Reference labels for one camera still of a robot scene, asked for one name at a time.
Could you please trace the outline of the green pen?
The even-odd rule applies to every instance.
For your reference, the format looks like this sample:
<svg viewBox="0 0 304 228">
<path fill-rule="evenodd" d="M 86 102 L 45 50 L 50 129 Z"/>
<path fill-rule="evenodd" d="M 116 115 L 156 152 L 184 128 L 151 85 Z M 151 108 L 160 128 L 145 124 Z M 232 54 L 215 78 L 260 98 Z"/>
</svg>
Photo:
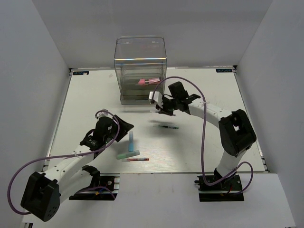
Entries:
<svg viewBox="0 0 304 228">
<path fill-rule="evenodd" d="M 167 125 L 157 125 L 157 124 L 155 124 L 154 127 L 166 128 L 166 129 L 175 129 L 175 130 L 179 129 L 179 127 L 177 127 L 177 126 L 167 126 Z"/>
</svg>

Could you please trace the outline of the green highlighter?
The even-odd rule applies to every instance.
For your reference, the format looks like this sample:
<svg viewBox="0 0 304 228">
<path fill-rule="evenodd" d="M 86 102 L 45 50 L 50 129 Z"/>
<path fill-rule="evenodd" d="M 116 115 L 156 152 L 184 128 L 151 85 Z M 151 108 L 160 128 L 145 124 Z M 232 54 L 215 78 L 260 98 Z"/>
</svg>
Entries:
<svg viewBox="0 0 304 228">
<path fill-rule="evenodd" d="M 140 151 L 139 150 L 136 150 L 136 151 L 132 151 L 132 152 L 127 152 L 127 153 L 121 153 L 121 154 L 118 154 L 116 156 L 116 158 L 118 160 L 121 160 L 121 159 L 127 159 L 127 158 L 130 158 L 130 157 L 134 157 L 134 156 L 138 156 L 140 155 Z"/>
</svg>

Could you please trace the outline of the pink capped marker tube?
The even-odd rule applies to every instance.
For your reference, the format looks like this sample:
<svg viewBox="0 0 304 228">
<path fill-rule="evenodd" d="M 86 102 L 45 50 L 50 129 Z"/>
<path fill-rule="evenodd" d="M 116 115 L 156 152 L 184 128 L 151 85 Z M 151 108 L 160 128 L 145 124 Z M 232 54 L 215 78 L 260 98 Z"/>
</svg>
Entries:
<svg viewBox="0 0 304 228">
<path fill-rule="evenodd" d="M 159 77 L 156 78 L 149 78 L 149 79 L 140 79 L 135 85 L 137 86 L 148 86 L 148 85 L 154 85 L 158 84 L 161 81 Z"/>
</svg>

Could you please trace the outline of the red pen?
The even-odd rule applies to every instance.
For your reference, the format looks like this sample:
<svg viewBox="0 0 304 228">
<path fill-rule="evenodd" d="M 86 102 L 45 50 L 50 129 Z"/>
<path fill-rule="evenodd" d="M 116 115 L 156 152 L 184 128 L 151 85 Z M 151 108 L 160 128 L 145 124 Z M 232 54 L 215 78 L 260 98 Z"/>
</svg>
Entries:
<svg viewBox="0 0 304 228">
<path fill-rule="evenodd" d="M 123 159 L 122 161 L 123 162 L 145 162 L 145 161 L 149 161 L 150 159 L 149 158 L 126 158 L 126 159 Z"/>
</svg>

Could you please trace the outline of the clear acrylic drawer organizer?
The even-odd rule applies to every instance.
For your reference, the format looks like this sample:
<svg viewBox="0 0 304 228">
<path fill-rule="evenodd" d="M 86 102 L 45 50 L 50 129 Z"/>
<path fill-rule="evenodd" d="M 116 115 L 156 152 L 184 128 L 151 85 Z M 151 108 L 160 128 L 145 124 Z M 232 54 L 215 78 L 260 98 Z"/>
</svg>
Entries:
<svg viewBox="0 0 304 228">
<path fill-rule="evenodd" d="M 124 36 L 116 40 L 114 69 L 122 105 L 147 105 L 157 84 L 136 86 L 142 78 L 166 78 L 167 55 L 161 36 Z"/>
</svg>

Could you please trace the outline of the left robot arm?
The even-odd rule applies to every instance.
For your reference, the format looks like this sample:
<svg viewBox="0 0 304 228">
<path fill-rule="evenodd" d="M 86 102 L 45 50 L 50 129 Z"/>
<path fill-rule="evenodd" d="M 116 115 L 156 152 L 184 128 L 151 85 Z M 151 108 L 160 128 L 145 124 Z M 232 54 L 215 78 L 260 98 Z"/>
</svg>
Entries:
<svg viewBox="0 0 304 228">
<path fill-rule="evenodd" d="M 119 142 L 134 125 L 114 115 L 101 115 L 94 129 L 89 130 L 79 146 L 57 165 L 45 172 L 30 175 L 21 200 L 21 207 L 47 222 L 54 217 L 62 202 L 81 191 L 96 190 L 100 171 L 91 166 L 102 151 Z"/>
</svg>

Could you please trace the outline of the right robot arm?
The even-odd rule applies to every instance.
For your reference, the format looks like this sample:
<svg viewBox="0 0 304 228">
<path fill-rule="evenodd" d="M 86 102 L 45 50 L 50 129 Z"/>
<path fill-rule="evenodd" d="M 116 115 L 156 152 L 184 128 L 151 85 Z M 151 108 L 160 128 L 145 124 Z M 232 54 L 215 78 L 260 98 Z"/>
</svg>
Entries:
<svg viewBox="0 0 304 228">
<path fill-rule="evenodd" d="M 219 189 L 226 189 L 232 183 L 231 177 L 242 165 L 242 157 L 257 140 L 247 113 L 242 109 L 229 111 L 212 105 L 206 101 L 201 91 L 189 95 L 180 81 L 169 85 L 168 88 L 170 95 L 153 90 L 149 93 L 149 100 L 156 105 L 159 114 L 173 116 L 174 111 L 179 110 L 203 120 L 201 164 L 204 164 L 206 124 L 210 123 L 218 128 L 223 155 L 214 170 L 214 181 L 207 181 L 204 172 L 202 179 L 206 186 L 216 185 Z"/>
</svg>

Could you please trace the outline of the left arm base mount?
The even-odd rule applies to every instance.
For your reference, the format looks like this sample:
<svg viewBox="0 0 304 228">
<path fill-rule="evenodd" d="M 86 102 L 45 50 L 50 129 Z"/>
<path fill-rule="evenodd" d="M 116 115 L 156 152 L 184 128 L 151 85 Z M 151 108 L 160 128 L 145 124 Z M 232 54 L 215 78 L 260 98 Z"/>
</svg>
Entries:
<svg viewBox="0 0 304 228">
<path fill-rule="evenodd" d="M 114 201 L 120 184 L 119 174 L 104 174 L 93 179 L 88 187 L 79 190 L 69 200 Z"/>
</svg>

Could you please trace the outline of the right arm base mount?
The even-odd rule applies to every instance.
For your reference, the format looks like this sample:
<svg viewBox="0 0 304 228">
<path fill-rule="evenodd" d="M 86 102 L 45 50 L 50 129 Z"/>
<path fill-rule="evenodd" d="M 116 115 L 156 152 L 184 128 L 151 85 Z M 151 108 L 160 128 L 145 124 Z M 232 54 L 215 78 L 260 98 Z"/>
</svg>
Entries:
<svg viewBox="0 0 304 228">
<path fill-rule="evenodd" d="M 200 202 L 238 202 L 244 201 L 242 183 L 239 175 L 235 175 L 224 183 L 208 186 L 202 176 L 198 176 L 194 183 L 199 189 Z"/>
</svg>

